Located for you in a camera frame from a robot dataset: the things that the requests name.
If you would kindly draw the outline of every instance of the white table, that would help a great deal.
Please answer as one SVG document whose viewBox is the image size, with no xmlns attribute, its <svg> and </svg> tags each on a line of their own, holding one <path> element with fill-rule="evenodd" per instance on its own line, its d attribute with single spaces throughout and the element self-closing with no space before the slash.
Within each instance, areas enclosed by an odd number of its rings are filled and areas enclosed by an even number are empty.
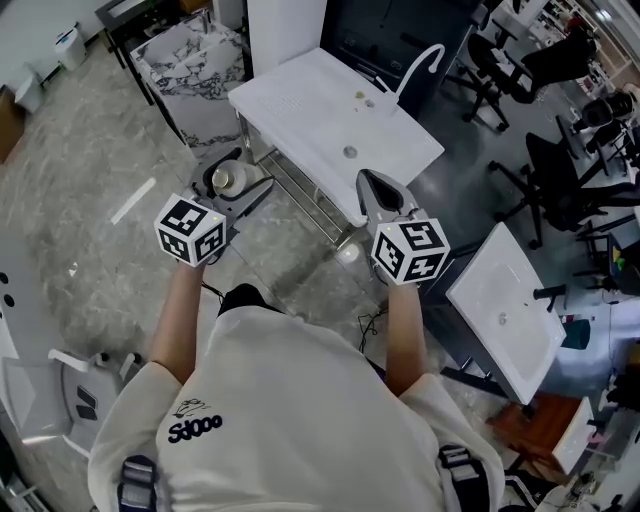
<svg viewBox="0 0 640 512">
<path fill-rule="evenodd" d="M 247 121 L 334 203 L 354 227 L 364 226 L 356 194 L 360 169 L 402 185 L 444 152 L 404 110 L 385 113 L 384 94 L 320 48 L 229 93 L 252 158 Z"/>
<path fill-rule="evenodd" d="M 476 362 L 490 369 L 509 399 L 522 404 L 532 400 L 566 337 L 556 312 L 547 309 L 550 300 L 534 299 L 543 288 L 501 222 L 446 292 L 484 348 L 475 349 L 474 359 L 481 358 Z"/>
</svg>

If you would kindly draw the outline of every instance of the white t-shirt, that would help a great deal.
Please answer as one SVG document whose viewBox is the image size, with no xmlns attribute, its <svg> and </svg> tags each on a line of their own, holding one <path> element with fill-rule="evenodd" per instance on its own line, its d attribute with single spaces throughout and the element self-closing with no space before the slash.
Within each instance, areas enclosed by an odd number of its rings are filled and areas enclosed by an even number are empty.
<svg viewBox="0 0 640 512">
<path fill-rule="evenodd" d="M 439 445 L 484 461 L 492 510 L 498 454 L 438 377 L 400 399 L 333 331 L 259 307 L 228 311 L 184 386 L 147 364 L 124 389 L 89 461 L 89 490 L 114 509 L 123 460 L 155 438 L 178 512 L 444 510 Z"/>
</svg>

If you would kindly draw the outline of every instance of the white cube with black markers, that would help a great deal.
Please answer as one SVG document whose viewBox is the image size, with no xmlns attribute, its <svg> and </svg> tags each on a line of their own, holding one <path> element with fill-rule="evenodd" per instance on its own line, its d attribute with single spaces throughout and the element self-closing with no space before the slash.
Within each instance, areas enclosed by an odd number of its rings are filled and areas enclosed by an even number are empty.
<svg viewBox="0 0 640 512">
<path fill-rule="evenodd" d="M 164 252 L 197 267 L 224 247 L 226 217 L 173 194 L 154 223 Z"/>
<path fill-rule="evenodd" d="M 436 219 L 380 224 L 371 257 L 396 284 L 434 279 L 450 251 Z"/>
</svg>

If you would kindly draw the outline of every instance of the desk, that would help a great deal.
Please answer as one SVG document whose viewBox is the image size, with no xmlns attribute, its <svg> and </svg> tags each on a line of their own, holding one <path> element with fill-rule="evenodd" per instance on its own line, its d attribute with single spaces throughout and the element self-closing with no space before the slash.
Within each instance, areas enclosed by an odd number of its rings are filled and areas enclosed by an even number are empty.
<svg viewBox="0 0 640 512">
<path fill-rule="evenodd" d="M 229 93 L 249 157 L 253 159 L 247 121 L 298 166 L 352 228 L 367 223 L 356 193 L 360 169 L 383 172 L 408 185 L 444 152 L 404 110 L 385 113 L 386 100 L 373 84 L 320 48 Z"/>
<path fill-rule="evenodd" d="M 134 34 L 141 33 L 144 29 L 156 23 L 159 16 L 175 16 L 175 21 L 177 22 L 180 6 L 178 0 L 134 0 L 130 2 L 131 7 L 123 10 L 123 12 L 116 12 L 114 8 L 117 9 L 118 5 L 123 3 L 122 0 L 110 0 L 96 10 L 96 16 L 104 25 L 105 34 L 120 63 L 120 67 L 124 69 L 126 63 L 147 103 L 153 105 L 153 99 L 133 64 L 129 51 L 125 48 L 125 43 Z"/>
</svg>

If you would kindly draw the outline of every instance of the strap buckle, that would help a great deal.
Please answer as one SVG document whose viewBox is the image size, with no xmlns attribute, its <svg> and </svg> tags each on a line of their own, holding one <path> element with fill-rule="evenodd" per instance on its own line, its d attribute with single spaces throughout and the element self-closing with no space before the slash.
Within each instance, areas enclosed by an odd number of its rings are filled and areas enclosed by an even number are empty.
<svg viewBox="0 0 640 512">
<path fill-rule="evenodd" d="M 469 450 L 462 446 L 443 446 L 440 448 L 438 457 L 442 463 L 442 468 L 449 470 L 451 478 L 455 482 L 463 482 L 480 477 L 471 464 L 475 459 L 471 457 Z"/>
<path fill-rule="evenodd" d="M 136 455 L 122 464 L 118 486 L 120 512 L 156 512 L 156 465 L 147 457 Z"/>
</svg>

